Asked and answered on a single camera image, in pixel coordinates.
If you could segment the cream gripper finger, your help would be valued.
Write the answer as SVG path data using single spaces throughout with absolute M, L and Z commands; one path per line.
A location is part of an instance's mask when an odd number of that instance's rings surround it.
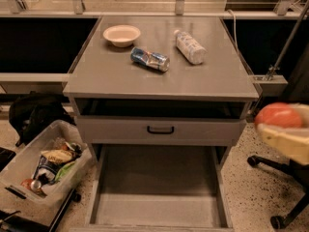
M 292 103 L 294 128 L 309 127 L 309 105 L 303 103 Z
M 262 140 L 287 158 L 302 165 L 309 164 L 309 129 L 281 128 L 266 124 L 257 126 Z

